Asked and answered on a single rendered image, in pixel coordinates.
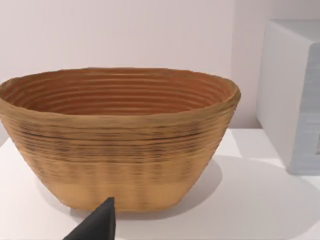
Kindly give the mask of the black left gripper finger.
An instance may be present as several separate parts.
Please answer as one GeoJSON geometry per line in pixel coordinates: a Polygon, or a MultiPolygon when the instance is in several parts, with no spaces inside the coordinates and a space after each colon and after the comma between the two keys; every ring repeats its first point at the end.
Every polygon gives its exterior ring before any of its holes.
{"type": "Polygon", "coordinates": [[[115,236],[115,199],[108,197],[63,240],[115,240],[115,236]]]}

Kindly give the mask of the brown woven basket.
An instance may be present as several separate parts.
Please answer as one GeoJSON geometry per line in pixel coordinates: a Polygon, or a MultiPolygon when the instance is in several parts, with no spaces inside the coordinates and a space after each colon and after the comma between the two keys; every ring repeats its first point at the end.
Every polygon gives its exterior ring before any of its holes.
{"type": "Polygon", "coordinates": [[[64,69],[1,83],[0,120],[63,204],[153,212],[195,185],[240,98],[232,80],[189,70],[64,69]]]}

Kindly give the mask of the pale grey microwave oven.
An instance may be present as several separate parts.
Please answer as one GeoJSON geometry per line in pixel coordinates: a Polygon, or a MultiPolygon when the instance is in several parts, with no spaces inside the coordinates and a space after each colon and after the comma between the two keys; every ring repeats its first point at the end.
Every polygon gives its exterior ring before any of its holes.
{"type": "Polygon", "coordinates": [[[320,19],[267,22],[256,115],[290,174],[320,176],[320,19]]]}

